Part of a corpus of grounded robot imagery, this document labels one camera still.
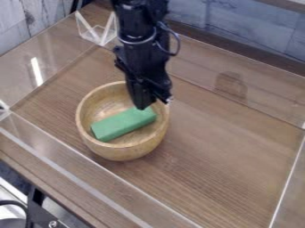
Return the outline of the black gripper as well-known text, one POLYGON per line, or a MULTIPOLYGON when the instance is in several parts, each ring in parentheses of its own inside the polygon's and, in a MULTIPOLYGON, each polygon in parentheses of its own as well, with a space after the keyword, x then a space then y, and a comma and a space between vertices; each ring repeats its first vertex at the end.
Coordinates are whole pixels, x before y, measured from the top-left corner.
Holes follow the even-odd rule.
POLYGON ((144 110, 155 101, 169 104, 173 84, 166 65, 169 58, 179 53, 179 35, 159 21, 147 37, 131 39, 120 35, 118 39, 122 44, 114 48, 115 65, 127 74, 126 86, 134 105, 144 110))

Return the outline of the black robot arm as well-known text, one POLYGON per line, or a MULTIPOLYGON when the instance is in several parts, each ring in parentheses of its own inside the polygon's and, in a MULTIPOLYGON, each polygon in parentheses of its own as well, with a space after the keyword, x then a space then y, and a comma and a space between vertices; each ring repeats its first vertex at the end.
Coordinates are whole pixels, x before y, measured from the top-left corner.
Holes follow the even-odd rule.
POLYGON ((179 35, 165 22, 169 0, 111 0, 118 19, 114 65, 126 74, 126 87, 139 110, 157 100, 169 103, 171 80, 166 71, 181 48, 179 35))

